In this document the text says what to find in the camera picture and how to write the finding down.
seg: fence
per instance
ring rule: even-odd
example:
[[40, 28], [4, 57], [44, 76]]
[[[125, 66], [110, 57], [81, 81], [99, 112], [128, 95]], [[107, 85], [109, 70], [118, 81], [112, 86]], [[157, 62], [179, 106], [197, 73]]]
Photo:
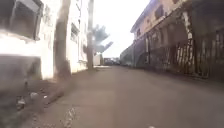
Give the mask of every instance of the fence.
[[149, 67], [204, 78], [221, 77], [224, 74], [224, 29], [151, 50]]

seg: street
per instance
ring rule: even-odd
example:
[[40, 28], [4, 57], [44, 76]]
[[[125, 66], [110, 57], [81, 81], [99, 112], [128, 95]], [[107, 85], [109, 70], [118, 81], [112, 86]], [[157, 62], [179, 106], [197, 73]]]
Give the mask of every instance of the street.
[[22, 128], [223, 128], [224, 88], [124, 67], [71, 78], [65, 96]]

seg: building facade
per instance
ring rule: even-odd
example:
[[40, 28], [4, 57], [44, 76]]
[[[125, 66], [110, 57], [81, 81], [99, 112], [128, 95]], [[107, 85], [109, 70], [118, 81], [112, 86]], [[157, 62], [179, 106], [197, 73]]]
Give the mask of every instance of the building facade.
[[1, 0], [1, 78], [86, 69], [88, 0]]
[[151, 0], [131, 29], [133, 64], [206, 78], [221, 76], [223, 5], [222, 0]]

